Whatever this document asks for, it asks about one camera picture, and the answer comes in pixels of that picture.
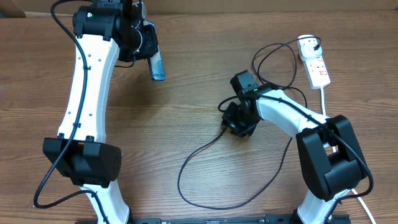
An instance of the tabletop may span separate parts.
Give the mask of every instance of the tabletop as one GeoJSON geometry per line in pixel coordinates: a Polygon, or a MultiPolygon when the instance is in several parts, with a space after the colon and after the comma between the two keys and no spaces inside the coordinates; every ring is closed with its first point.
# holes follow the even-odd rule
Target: tabletop
{"type": "MultiPolygon", "coordinates": [[[[118,182],[134,217],[260,217],[292,213],[302,203],[308,188],[295,141],[275,181],[238,209],[214,211],[185,203],[177,192],[177,176],[185,158],[220,132],[217,105],[234,95],[229,80],[250,70],[257,50],[314,34],[322,38],[331,77],[325,88],[328,115],[343,114],[351,121],[374,176],[374,190],[364,201],[377,222],[398,222],[397,11],[149,19],[157,26],[166,81],[151,81],[145,61],[134,68],[115,68],[106,112],[107,143],[122,150],[118,182]]],[[[62,21],[72,28],[70,17],[62,21]]],[[[297,54],[296,44],[291,46],[297,54]]],[[[44,137],[57,135],[62,122],[74,59],[73,42],[52,19],[0,19],[0,223],[73,223],[96,217],[83,195],[45,210],[32,202],[51,166],[42,143],[44,137]]],[[[288,84],[293,69],[293,56],[284,49],[264,62],[261,75],[288,84]]],[[[320,93],[310,89],[300,60],[293,86],[305,93],[308,107],[320,113],[320,93]]],[[[300,93],[286,93],[303,103],[300,93]]],[[[216,207],[247,200],[275,174],[288,140],[267,121],[250,138],[227,131],[190,161],[181,179],[183,194],[216,207]]],[[[357,191],[367,186],[363,180],[357,191]]],[[[55,171],[39,202],[53,202],[76,190],[55,171]]],[[[353,223],[369,223],[356,199],[344,201],[335,213],[350,214],[353,223]]]]}

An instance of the extension cord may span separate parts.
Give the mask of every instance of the extension cord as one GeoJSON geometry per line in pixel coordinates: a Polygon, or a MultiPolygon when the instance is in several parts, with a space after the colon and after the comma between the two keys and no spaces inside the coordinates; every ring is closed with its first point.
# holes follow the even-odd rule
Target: extension cord
{"type": "MultiPolygon", "coordinates": [[[[313,35],[301,35],[301,37],[313,37],[313,35]]],[[[305,73],[307,74],[310,82],[311,89],[320,90],[321,92],[321,108],[322,114],[326,115],[325,106],[325,92],[323,88],[330,84],[330,77],[328,70],[326,69],[325,62],[322,57],[322,47],[318,50],[314,50],[314,46],[318,44],[316,38],[308,38],[297,41],[298,50],[300,51],[300,58],[303,61],[305,73]]],[[[336,147],[332,147],[333,152],[336,152],[336,147]]],[[[354,194],[358,194],[355,189],[351,189],[354,194]]],[[[358,197],[359,202],[368,214],[372,224],[376,224],[372,213],[369,211],[365,202],[361,197],[358,197]]]]}

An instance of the power adapter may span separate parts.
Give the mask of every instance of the power adapter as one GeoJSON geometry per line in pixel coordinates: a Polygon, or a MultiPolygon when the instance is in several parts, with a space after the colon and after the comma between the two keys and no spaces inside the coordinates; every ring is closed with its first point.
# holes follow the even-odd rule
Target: power adapter
{"type": "MultiPolygon", "coordinates": [[[[302,37],[313,37],[313,35],[301,35],[299,38],[302,37]]],[[[304,63],[305,73],[313,90],[319,90],[330,84],[328,70],[322,57],[322,47],[315,50],[316,45],[318,45],[316,38],[297,41],[300,58],[304,63]]]]}

